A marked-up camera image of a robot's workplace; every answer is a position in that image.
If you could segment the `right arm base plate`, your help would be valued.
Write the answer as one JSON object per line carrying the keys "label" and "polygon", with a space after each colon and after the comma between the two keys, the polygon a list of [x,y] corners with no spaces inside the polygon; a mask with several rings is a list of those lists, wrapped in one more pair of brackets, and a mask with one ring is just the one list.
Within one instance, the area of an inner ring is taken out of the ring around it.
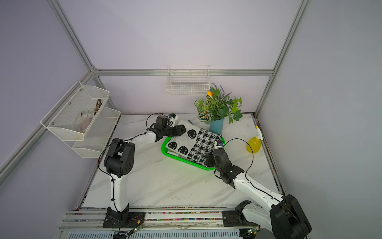
{"label": "right arm base plate", "polygon": [[237,211],[223,211],[222,218],[223,225],[225,227],[249,227],[256,225],[247,221],[242,212],[238,213]]}

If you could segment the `green plastic basket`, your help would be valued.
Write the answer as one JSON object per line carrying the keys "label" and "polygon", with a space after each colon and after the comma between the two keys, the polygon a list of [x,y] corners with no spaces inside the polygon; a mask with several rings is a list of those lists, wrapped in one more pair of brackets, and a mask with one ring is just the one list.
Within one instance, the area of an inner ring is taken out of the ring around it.
{"label": "green plastic basket", "polygon": [[181,157],[178,157],[178,155],[175,154],[175,153],[168,152],[167,148],[165,147],[165,144],[168,143],[168,142],[170,141],[171,138],[172,138],[172,137],[167,137],[167,138],[165,139],[164,143],[162,144],[161,150],[162,150],[162,153],[163,153],[165,156],[170,157],[170,158],[175,159],[175,160],[178,160],[178,161],[180,161],[180,162],[184,162],[184,163],[189,164],[189,165],[191,165],[191,166],[195,166],[195,167],[197,167],[197,168],[201,168],[201,169],[203,169],[203,170],[214,170],[214,167],[212,167],[212,168],[205,168],[205,167],[202,167],[202,166],[200,166],[200,165],[198,165],[198,164],[195,164],[195,163],[189,161],[187,158],[181,158]]}

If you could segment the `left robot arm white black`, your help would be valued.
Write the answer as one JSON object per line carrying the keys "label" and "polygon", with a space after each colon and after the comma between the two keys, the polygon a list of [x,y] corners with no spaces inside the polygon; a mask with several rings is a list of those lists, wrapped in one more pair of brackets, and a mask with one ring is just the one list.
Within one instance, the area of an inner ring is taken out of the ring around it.
{"label": "left robot arm white black", "polygon": [[176,125],[178,116],[159,115],[156,122],[136,136],[120,139],[114,138],[105,148],[103,165],[105,174],[110,177],[111,203],[110,209],[121,213],[129,206],[127,199],[127,174],[133,168],[135,152],[149,144],[156,143],[165,136],[181,136],[186,132],[182,124]]}

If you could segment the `white scarf black circles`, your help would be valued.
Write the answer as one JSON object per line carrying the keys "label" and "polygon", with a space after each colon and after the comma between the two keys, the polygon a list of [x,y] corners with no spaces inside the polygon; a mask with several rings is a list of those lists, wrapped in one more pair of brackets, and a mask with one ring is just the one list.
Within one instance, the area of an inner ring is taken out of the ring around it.
{"label": "white scarf black circles", "polygon": [[187,158],[192,148],[197,142],[197,137],[202,130],[201,127],[189,123],[187,120],[180,120],[177,125],[183,125],[186,132],[181,136],[173,136],[168,143],[165,144],[168,152],[172,152],[181,158]]}

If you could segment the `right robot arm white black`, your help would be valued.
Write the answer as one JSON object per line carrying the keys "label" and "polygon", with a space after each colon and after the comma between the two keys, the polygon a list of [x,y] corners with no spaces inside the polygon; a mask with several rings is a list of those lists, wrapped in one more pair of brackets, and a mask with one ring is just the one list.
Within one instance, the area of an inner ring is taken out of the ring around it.
{"label": "right robot arm white black", "polygon": [[207,154],[206,165],[219,172],[222,181],[232,188],[245,193],[252,201],[245,200],[236,208],[236,222],[227,223],[244,226],[257,224],[272,232],[276,239],[306,239],[312,231],[298,200],[271,191],[248,176],[244,169],[233,165],[224,148]]}

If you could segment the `houndstooth scarf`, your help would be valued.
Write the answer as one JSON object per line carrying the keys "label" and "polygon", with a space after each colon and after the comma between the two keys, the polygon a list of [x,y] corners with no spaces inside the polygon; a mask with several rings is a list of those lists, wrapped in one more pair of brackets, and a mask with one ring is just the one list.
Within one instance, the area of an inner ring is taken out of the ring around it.
{"label": "houndstooth scarf", "polygon": [[195,164],[198,164],[205,168],[206,167],[206,155],[208,153],[212,153],[214,150],[214,143],[218,140],[221,140],[222,136],[220,134],[216,134],[205,129],[202,129],[197,137],[197,142],[195,146],[192,148],[191,153],[187,157],[187,159]]}

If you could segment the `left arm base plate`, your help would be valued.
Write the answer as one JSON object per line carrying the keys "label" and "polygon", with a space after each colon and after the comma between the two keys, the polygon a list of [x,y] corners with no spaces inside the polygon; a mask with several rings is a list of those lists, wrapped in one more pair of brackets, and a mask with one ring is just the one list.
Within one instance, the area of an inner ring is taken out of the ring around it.
{"label": "left arm base plate", "polygon": [[136,228],[143,224],[145,212],[107,212],[102,227],[105,229]]}

